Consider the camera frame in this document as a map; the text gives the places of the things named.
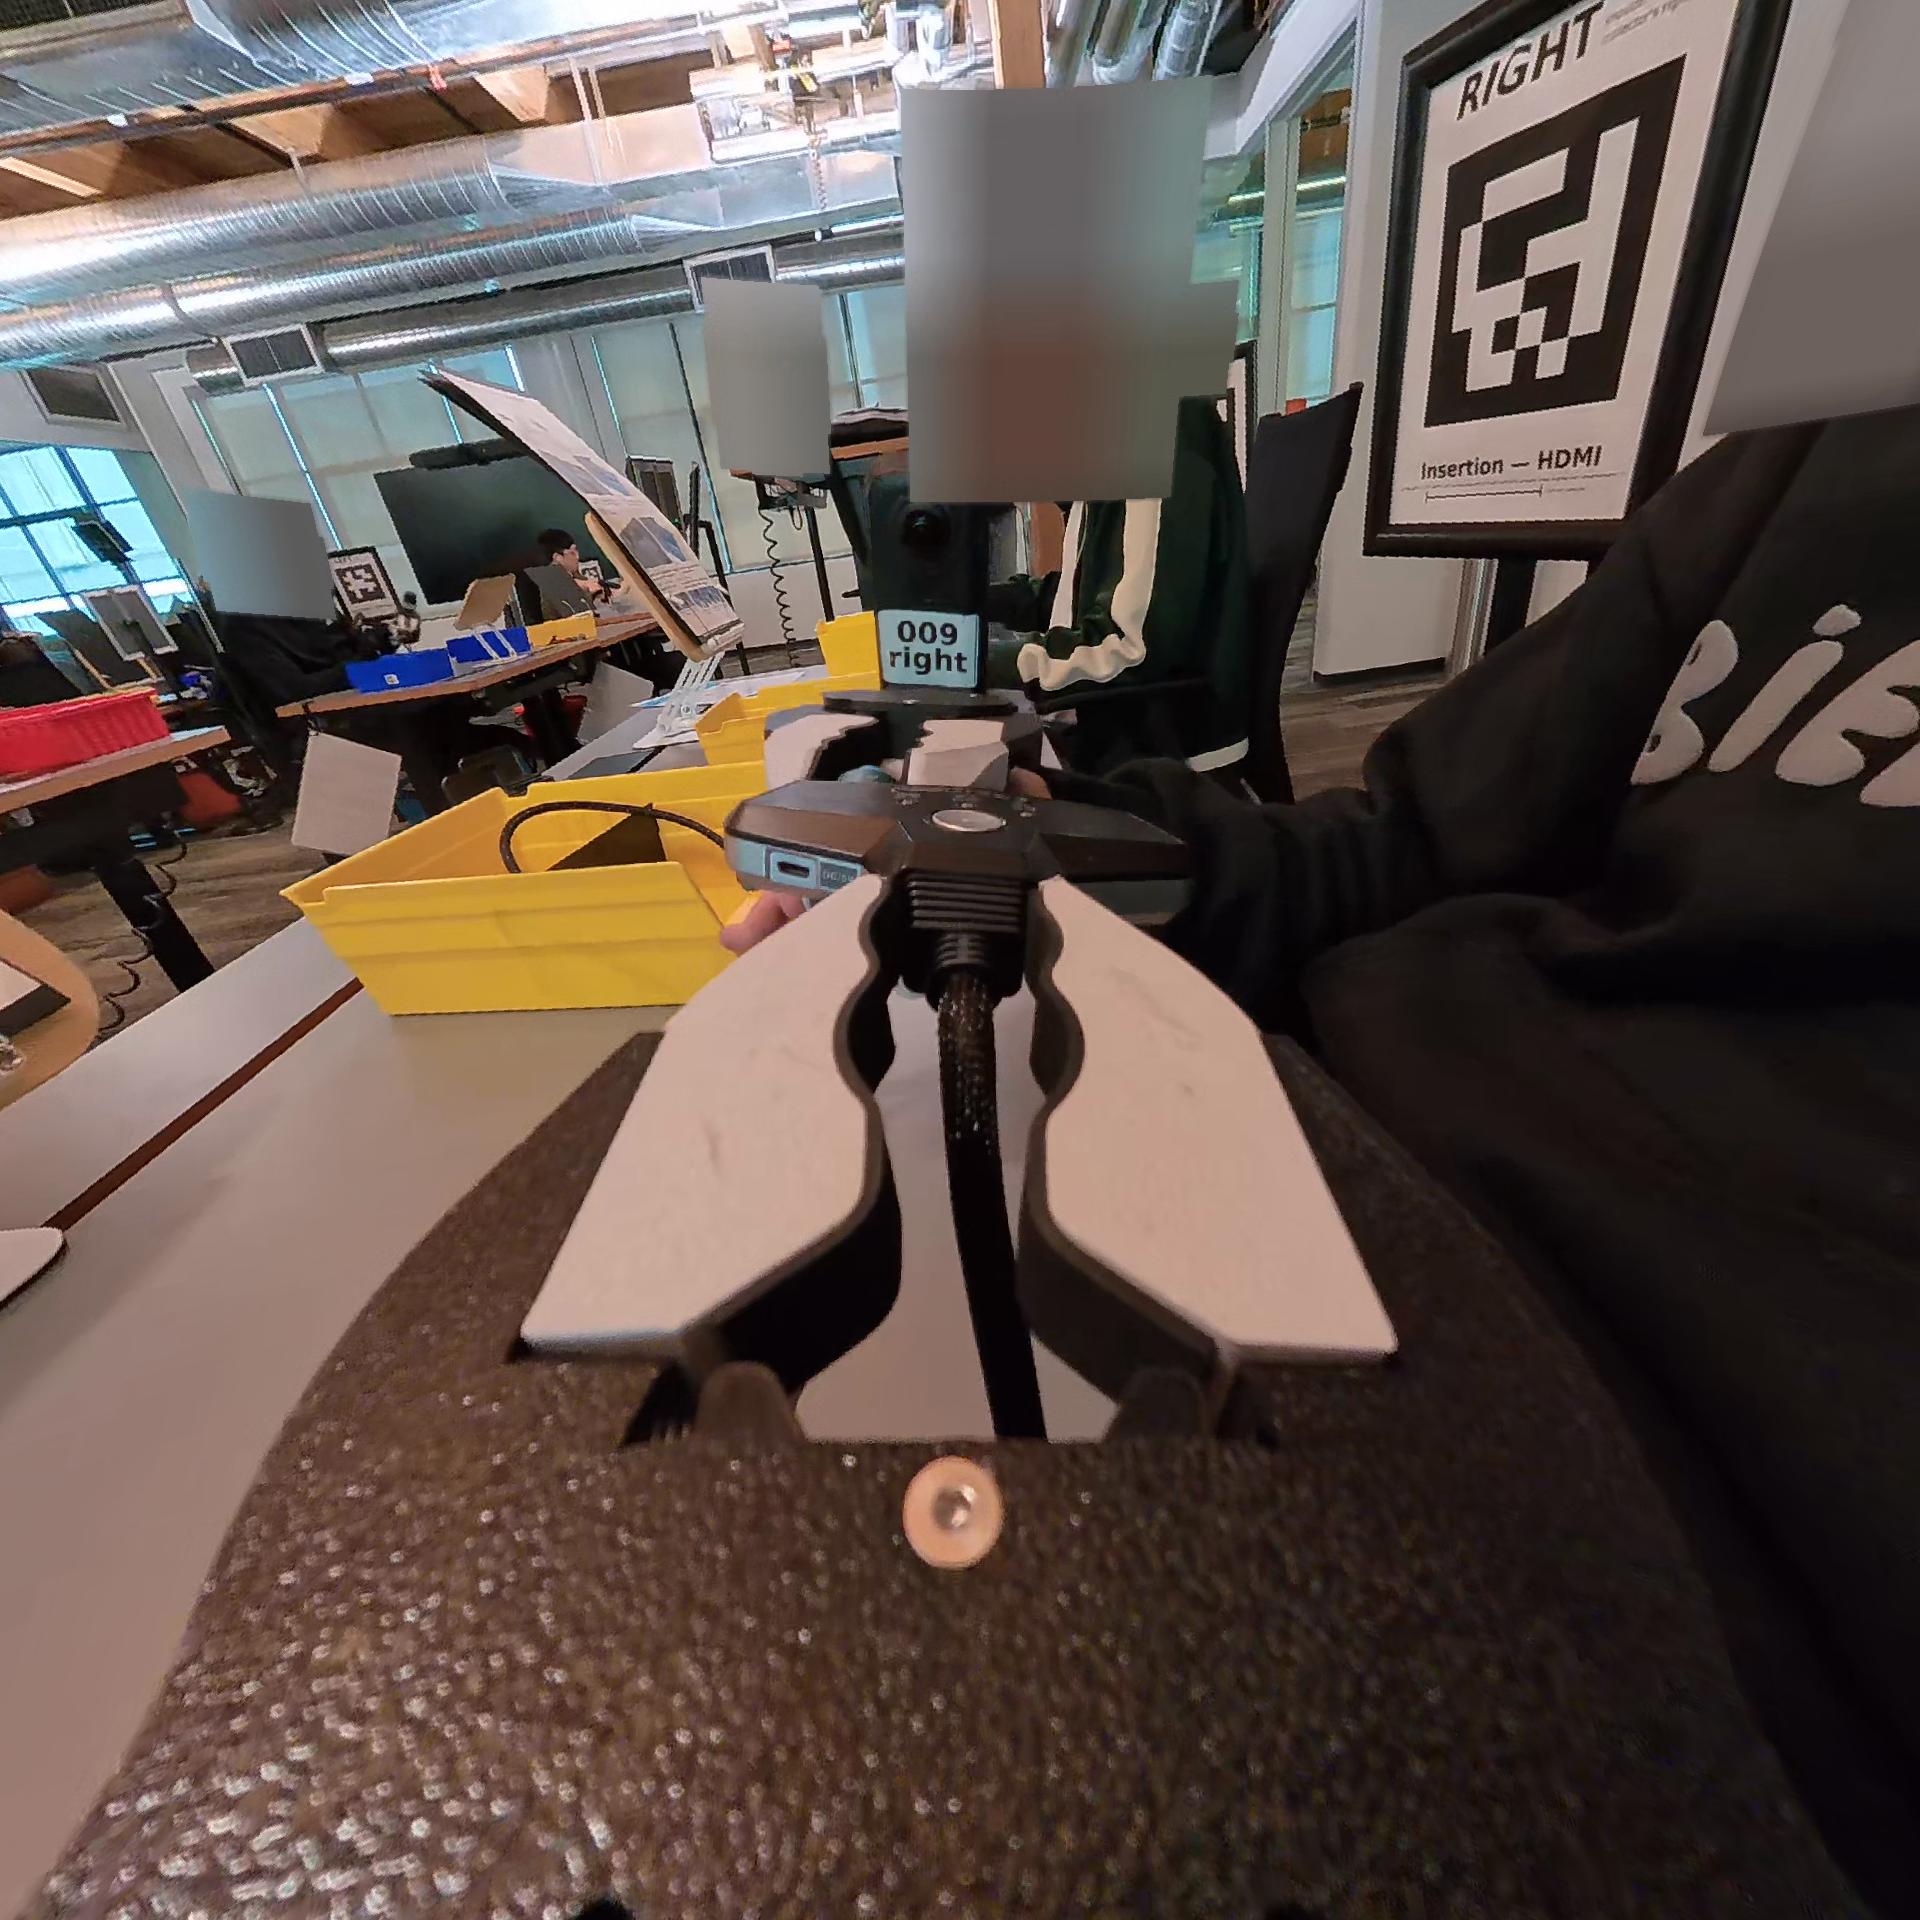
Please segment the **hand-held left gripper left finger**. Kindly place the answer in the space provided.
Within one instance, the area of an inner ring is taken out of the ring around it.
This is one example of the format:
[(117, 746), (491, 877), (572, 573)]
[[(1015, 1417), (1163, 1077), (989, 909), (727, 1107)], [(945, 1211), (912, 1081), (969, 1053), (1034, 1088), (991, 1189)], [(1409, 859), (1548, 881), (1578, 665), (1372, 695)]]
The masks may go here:
[(667, 1361), (695, 1387), (754, 1361), (798, 1396), (885, 1321), (885, 902), (852, 881), (668, 1023), (519, 1326), (530, 1354)]

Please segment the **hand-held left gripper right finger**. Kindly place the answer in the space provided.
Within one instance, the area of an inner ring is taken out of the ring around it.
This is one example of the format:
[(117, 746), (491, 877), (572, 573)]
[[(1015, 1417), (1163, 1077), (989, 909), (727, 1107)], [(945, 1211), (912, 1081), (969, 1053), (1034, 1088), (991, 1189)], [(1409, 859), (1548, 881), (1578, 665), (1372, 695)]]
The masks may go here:
[(1254, 1021), (1063, 875), (1035, 891), (1026, 985), (1018, 1300), (1039, 1345), (1104, 1396), (1396, 1356)]

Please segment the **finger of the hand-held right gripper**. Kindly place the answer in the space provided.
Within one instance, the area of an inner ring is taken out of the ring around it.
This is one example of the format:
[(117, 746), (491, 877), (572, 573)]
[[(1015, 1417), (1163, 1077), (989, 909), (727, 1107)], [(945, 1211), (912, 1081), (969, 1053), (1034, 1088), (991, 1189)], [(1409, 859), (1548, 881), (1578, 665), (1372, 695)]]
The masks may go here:
[(904, 761), (912, 786), (1047, 800), (1035, 718), (929, 718)]
[(852, 781), (899, 783), (899, 755), (882, 715), (831, 706), (781, 709), (766, 716), (763, 786)]

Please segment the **black adapter box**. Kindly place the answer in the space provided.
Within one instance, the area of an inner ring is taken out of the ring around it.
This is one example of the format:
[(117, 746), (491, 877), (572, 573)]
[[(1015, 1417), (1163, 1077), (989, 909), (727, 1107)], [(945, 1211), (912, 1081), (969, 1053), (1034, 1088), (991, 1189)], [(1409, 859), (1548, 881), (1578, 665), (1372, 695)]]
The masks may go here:
[(1174, 919), (1190, 897), (1188, 851), (1163, 827), (1021, 793), (798, 781), (736, 804), (724, 846), (742, 885), (808, 900), (878, 875), (933, 932), (1021, 932), (1050, 877), (1137, 925)]

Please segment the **person's right forearm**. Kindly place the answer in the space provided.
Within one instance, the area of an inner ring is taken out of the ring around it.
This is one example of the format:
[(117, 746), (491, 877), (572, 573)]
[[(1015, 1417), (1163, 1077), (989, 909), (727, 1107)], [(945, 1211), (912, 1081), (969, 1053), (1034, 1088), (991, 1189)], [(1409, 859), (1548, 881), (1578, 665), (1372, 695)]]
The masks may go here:
[(1383, 740), (1357, 784), (1300, 801), (1254, 801), (1174, 757), (1108, 781), (1053, 772), (1035, 793), (1163, 827), (1190, 856), (1190, 897), (1163, 941), (1262, 1033), (1309, 1044), (1305, 973), (1343, 941), (1443, 900), (1451, 851), (1397, 746)]

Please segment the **grey desk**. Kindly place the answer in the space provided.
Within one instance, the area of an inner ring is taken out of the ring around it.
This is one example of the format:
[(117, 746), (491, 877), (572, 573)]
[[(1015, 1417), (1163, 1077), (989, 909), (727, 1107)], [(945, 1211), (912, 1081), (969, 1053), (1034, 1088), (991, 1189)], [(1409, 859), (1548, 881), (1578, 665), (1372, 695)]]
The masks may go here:
[(5, 1310), (5, 1916), (1043, 1909), (886, 1448), (986, 1434), (931, 1015), (827, 1447), (633, 1445), (646, 1364), (512, 1356), (656, 1028), (352, 996)]

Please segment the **wooden side desk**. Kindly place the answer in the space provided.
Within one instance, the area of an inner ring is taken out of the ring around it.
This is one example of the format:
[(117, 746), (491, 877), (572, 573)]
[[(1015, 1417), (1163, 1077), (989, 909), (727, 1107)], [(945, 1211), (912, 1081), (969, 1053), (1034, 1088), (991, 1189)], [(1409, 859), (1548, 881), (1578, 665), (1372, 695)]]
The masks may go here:
[(195, 727), (7, 781), (3, 873), (73, 868), (93, 875), (173, 990), (190, 990), (213, 975), (213, 966), (138, 856), (134, 833), (177, 817), (184, 805), (180, 768), (226, 740), (225, 727)]

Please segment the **green white jacket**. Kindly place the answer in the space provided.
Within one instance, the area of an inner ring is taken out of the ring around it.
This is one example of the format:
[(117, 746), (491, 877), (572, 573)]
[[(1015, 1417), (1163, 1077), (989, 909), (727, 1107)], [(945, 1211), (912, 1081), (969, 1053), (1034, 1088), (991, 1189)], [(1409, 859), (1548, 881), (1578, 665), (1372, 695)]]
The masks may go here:
[(1065, 561), (986, 594), (986, 682), (1061, 709), (1077, 774), (1139, 757), (1218, 774), (1249, 753), (1246, 510), (1215, 399), (1182, 401), (1175, 447), (1167, 496), (1072, 503)]

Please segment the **wooden document stand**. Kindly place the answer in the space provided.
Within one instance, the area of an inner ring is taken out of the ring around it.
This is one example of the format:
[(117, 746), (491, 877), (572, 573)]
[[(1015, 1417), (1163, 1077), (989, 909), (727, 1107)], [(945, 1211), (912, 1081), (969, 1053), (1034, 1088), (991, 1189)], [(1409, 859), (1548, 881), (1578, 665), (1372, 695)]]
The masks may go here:
[(654, 730), (641, 740), (667, 744), (689, 736), (708, 689), (716, 685), (724, 653), (745, 634), (716, 575), (623, 471), (540, 401), (453, 371), (425, 371), (423, 382), (469, 418), (513, 439), (582, 503), (594, 541), (683, 657), (673, 689), (656, 706)]

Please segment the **blue plastic bin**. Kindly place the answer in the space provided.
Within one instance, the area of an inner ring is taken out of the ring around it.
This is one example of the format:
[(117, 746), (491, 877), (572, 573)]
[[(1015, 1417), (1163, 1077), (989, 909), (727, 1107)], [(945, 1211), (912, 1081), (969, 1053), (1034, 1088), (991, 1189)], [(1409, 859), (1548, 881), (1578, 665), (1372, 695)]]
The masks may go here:
[(470, 679), (495, 665), (524, 659), (533, 650), (526, 627), (480, 627), (376, 659), (350, 659), (344, 663), (344, 672), (348, 685), (358, 693), (405, 692)]

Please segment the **person's black hoodie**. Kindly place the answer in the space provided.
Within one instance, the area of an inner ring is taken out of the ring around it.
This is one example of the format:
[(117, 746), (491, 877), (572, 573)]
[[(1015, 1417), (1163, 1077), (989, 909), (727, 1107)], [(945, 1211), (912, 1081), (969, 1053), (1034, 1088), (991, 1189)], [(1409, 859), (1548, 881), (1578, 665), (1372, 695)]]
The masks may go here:
[(1916, 409), (1722, 439), (1387, 730), (1325, 1067), (1620, 1396), (1837, 1863), (1916, 1916)]

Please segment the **white hanging paper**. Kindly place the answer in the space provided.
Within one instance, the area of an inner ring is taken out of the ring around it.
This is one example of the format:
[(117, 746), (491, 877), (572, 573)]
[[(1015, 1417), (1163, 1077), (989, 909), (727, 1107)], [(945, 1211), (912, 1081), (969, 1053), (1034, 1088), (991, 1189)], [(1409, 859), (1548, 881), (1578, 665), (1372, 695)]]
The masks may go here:
[(380, 845), (395, 826), (400, 755), (342, 734), (308, 737), (292, 846), (346, 856)]

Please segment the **framed black white tag sign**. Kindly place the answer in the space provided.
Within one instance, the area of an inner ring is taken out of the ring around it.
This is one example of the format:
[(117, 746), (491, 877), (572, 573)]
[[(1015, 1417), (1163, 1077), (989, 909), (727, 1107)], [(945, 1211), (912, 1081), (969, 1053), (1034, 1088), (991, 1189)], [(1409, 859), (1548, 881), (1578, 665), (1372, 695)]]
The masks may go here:
[(1404, 60), (1371, 555), (1598, 557), (1675, 471), (1787, 26), (1500, 2)]

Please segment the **red plastic bin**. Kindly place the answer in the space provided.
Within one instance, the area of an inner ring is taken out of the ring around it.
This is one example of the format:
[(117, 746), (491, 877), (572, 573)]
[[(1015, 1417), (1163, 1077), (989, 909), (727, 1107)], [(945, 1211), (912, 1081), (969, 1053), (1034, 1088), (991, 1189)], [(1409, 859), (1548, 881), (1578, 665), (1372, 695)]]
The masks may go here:
[(3, 709), (3, 783), (36, 781), (104, 755), (169, 740), (149, 689)]

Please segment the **silver air duct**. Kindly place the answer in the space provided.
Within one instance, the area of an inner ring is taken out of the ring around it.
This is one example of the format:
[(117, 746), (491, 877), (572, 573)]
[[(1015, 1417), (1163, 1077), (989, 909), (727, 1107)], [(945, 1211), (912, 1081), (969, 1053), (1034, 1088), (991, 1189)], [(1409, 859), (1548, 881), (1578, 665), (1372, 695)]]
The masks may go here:
[(314, 164), (5, 220), (5, 366), (192, 343), (899, 204), (898, 132), (721, 159), (695, 106)]

